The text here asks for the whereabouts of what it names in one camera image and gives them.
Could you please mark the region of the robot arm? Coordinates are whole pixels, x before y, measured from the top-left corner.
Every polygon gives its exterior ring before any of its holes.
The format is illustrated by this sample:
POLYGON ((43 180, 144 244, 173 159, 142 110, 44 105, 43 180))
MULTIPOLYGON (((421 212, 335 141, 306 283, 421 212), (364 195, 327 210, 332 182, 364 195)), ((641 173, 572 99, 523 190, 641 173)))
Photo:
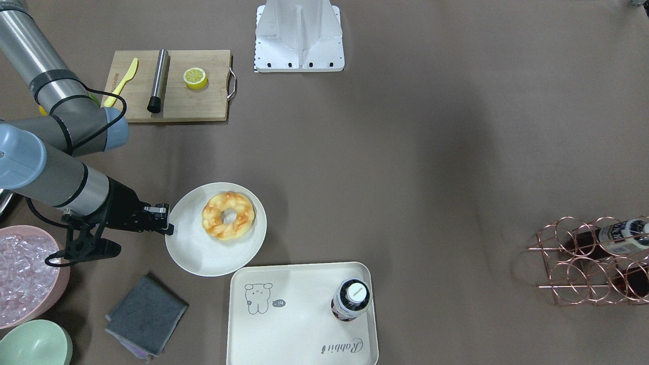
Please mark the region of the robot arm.
POLYGON ((127 143, 128 123, 99 107, 20 1, 2 1, 2 52, 46 116, 2 122, 2 189, 86 216, 106 202, 111 180, 79 156, 127 143))

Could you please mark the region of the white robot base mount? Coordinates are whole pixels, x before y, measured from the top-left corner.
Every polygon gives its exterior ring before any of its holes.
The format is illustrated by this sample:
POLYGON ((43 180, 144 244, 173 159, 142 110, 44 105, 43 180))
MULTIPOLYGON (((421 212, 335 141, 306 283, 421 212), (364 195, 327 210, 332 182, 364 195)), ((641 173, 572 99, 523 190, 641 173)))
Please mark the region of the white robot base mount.
POLYGON ((345 68, 339 7, 330 1, 267 1, 256 10, 255 72, 345 68))

